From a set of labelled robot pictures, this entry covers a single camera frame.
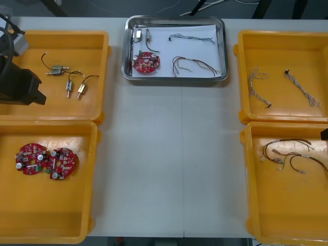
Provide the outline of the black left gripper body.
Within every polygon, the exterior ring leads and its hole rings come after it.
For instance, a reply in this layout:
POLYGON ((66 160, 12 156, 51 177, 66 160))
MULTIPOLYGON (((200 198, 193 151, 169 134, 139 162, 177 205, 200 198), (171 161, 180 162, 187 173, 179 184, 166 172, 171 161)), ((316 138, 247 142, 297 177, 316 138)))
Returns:
POLYGON ((30 88, 38 88, 40 78, 29 69, 22 69, 11 64, 1 78, 1 104, 28 105, 30 88))

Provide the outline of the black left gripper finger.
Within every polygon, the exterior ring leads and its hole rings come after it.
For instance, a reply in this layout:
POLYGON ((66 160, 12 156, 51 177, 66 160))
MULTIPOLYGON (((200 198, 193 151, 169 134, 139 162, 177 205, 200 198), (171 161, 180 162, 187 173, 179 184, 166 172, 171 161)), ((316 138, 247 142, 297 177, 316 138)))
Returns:
POLYGON ((44 105, 46 103, 46 96, 38 90, 38 88, 30 88, 28 92, 28 105, 35 103, 44 105))

